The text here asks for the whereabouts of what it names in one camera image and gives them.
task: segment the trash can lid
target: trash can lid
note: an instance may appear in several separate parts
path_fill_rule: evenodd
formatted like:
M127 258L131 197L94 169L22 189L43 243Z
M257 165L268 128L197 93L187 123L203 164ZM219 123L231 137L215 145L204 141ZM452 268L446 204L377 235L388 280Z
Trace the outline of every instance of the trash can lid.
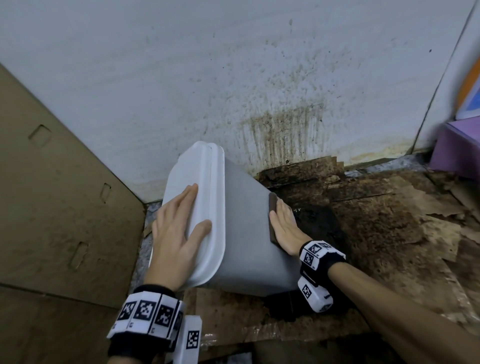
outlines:
M180 155L168 175L163 197L165 204L187 185L198 184L198 195L187 222L188 238L199 222L209 219L212 231L198 251L195 268L182 289L206 283L218 270L225 253L225 155L223 148L196 142Z

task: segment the person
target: person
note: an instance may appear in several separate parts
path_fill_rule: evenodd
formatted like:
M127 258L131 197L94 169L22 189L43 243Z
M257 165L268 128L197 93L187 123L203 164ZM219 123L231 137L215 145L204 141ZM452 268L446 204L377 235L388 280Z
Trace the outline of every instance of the person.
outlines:
M187 186L158 210L152 225L153 256L145 285L172 294L192 273L200 243L212 226L205 220L185 239L197 192L196 184ZM312 240L297 227L292 210L280 199L276 212L270 212L270 221L278 243L290 255L299 256L302 246ZM326 274L407 363L480 363L479 340L448 319L394 293L346 262L333 263ZM117 348L123 345L125 340L116 341L119 336L113 336L110 348L115 342ZM141 343L148 340L148 335L137 335L135 340ZM129 357L129 350L117 349L108 364L142 364L153 359L152 354L148 359L134 359Z

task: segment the wall stain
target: wall stain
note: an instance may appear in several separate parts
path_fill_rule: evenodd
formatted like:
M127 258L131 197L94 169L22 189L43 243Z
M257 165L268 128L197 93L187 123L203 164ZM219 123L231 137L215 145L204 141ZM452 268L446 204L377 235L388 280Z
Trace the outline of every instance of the wall stain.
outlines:
M303 161L319 138L325 103L267 112L239 123L237 138L248 155L256 153L260 169Z

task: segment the hand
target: hand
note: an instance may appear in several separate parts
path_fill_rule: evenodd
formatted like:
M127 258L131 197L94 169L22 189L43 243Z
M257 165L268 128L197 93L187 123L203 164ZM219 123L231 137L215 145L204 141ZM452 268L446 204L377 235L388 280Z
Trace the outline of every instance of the hand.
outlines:
M153 254L144 284L158 284L176 292L192 274L198 248L212 229L212 222L199 222L188 240L187 219L198 193L198 185L187 186L156 213L152 224Z
M298 256L302 245L312 238L297 227L292 209L283 200L278 199L276 212L270 211L269 216L280 246L288 254Z

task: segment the trash can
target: trash can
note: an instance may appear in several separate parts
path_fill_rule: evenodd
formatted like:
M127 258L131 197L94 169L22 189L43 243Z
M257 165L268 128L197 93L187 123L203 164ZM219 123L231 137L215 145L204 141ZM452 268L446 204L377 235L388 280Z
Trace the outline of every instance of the trash can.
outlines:
M270 192L214 143L196 142L168 176L163 203L198 184L186 236L212 221L183 289L195 286L265 297L298 289L300 261L270 242Z

